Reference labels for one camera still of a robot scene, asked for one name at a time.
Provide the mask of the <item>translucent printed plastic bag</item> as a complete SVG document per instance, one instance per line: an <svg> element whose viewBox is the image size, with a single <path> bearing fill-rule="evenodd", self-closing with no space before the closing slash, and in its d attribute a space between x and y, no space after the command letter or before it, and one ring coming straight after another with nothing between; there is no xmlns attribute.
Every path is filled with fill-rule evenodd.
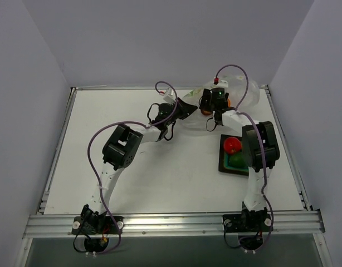
<svg viewBox="0 0 342 267"><path fill-rule="evenodd" d="M225 88L229 93L231 107L239 106L239 111L248 112L252 110L260 100L260 88L256 81L249 79L248 89L246 89L246 78L244 75L222 75L221 79L228 79L229 87ZM212 89L213 81L209 81L199 86L182 97L182 100L188 104L199 107L199 99L203 90ZM213 116L204 116L200 109L197 109L185 120L180 121L180 125L189 131L195 131L198 134L205 134L214 128Z"/></svg>

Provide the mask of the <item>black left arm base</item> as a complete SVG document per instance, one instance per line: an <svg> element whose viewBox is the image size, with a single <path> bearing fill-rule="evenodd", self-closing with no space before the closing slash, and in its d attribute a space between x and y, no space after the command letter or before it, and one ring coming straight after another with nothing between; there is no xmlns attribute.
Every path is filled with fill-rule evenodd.
<svg viewBox="0 0 342 267"><path fill-rule="evenodd" d="M118 234L122 231L124 218L122 216L115 216L115 221L118 224L119 230L116 228L115 223L109 215L101 215L98 217L92 216L84 222L84 218L82 216L74 217L74 222L72 224L72 235L76 235L80 228L82 227L81 233L85 233L88 235L97 235L97 234Z"/></svg>

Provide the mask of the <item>green fake lime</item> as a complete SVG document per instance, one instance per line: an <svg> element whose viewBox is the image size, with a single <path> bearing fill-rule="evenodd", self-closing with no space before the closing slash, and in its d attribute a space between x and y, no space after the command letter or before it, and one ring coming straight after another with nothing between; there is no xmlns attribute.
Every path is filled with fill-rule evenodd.
<svg viewBox="0 0 342 267"><path fill-rule="evenodd" d="M247 168L247 164L243 158L243 154L241 152L231 154L228 156L228 165L237 169L245 169Z"/></svg>

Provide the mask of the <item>orange fake persimmon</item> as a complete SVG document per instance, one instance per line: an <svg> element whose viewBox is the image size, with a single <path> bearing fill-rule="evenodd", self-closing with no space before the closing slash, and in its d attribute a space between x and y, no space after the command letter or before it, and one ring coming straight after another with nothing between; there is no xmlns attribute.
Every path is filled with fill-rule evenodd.
<svg viewBox="0 0 342 267"><path fill-rule="evenodd" d="M202 114L202 115L204 115L204 116L210 116L210 115L213 113L213 111L215 111L215 110L220 110L220 109L222 109L222 108L228 108L228 107L231 107L231 100L230 100L230 99L227 100L227 104L224 104L223 107L222 107L221 105L212 104L212 105L211 105L211 108L212 108L211 111L207 111L207 110L205 110L205 109L200 109L200 111L201 111L201 114Z"/></svg>

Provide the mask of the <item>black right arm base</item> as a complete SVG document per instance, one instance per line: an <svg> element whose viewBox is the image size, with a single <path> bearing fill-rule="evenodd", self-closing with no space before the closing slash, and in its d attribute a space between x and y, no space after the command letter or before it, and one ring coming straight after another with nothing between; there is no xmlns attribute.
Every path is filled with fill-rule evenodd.
<svg viewBox="0 0 342 267"><path fill-rule="evenodd" d="M242 211L240 214L223 214L222 220L227 233L255 233L269 232L272 230L270 215L266 211L249 212Z"/></svg>

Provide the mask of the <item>red fake apple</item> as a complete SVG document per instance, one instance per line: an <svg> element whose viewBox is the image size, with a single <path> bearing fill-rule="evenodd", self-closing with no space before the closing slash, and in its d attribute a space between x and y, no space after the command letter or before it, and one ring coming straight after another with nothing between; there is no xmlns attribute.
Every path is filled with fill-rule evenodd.
<svg viewBox="0 0 342 267"><path fill-rule="evenodd" d="M242 143L236 137L228 137L223 143L223 149L225 153L233 155L242 151Z"/></svg>

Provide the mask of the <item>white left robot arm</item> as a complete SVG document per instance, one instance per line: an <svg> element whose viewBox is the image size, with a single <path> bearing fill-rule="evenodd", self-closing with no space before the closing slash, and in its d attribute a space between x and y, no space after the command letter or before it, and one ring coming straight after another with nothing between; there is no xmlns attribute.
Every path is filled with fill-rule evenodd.
<svg viewBox="0 0 342 267"><path fill-rule="evenodd" d="M91 200L86 204L87 209L92 212L85 220L87 229L92 233L99 233L104 229L105 219L101 215L110 213L109 201L116 182L135 159L139 146L165 139L169 126L186 119L197 109L197 106L178 98L175 103L159 104L157 116L147 125L136 121L115 122L99 129L92 136L87 146L87 159L96 175L97 185ZM114 131L102 148L102 172L98 173L91 159L91 146L96 137L109 128Z"/></svg>

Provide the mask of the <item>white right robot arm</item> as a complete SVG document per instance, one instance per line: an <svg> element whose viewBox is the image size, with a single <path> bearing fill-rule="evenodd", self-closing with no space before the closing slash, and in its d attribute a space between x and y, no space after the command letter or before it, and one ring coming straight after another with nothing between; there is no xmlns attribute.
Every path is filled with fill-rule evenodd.
<svg viewBox="0 0 342 267"><path fill-rule="evenodd" d="M247 211L241 214L240 223L245 229L254 229L260 223L258 212L271 207L266 187L271 170L280 158L273 123L258 122L249 114L229 107L228 93L221 87L204 89L199 108L211 112L217 126L225 126L241 134L243 158L248 166L248 188L243 201Z"/></svg>

